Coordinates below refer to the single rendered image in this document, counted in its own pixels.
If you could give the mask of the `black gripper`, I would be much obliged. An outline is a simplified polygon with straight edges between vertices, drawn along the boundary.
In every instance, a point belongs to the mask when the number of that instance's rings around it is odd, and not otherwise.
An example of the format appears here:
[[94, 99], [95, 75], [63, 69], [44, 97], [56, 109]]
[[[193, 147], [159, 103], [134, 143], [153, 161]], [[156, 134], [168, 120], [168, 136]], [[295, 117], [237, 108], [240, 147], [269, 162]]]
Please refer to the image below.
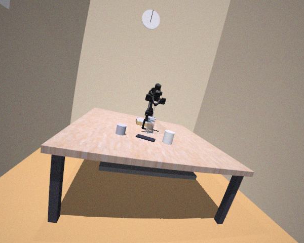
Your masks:
[[146, 101], [150, 101], [152, 104], [154, 104], [154, 101], [157, 101], [157, 105], [158, 104], [163, 104], [164, 105], [165, 102], [166, 102], [166, 98], [163, 98], [163, 97], [159, 98], [158, 96], [154, 96], [154, 94], [155, 93], [153, 93], [152, 96], [150, 94], [147, 94], [145, 100]]

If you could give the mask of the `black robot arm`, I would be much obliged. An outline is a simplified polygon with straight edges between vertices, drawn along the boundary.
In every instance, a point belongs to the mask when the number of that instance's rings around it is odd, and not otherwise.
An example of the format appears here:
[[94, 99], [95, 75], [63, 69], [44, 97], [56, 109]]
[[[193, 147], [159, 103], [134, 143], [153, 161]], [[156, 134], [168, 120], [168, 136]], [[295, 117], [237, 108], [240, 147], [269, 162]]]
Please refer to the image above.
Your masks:
[[[157, 83], [156, 85], [155, 85], [155, 87], [153, 87], [151, 90], [149, 90], [149, 93], [148, 94], [150, 94], [151, 96], [153, 95], [153, 93], [155, 93], [154, 94], [154, 96], [158, 96], [159, 98], [160, 98], [160, 96], [162, 95], [162, 91], [161, 91], [161, 84], [159, 84], [159, 83]], [[152, 108], [152, 103], [149, 101], [149, 104], [148, 104], [148, 108], [147, 108], [147, 110], [146, 110], [146, 112], [145, 112], [145, 115], [146, 115], [146, 117], [145, 117], [145, 119], [148, 119], [148, 116], [153, 116], [153, 108]]]

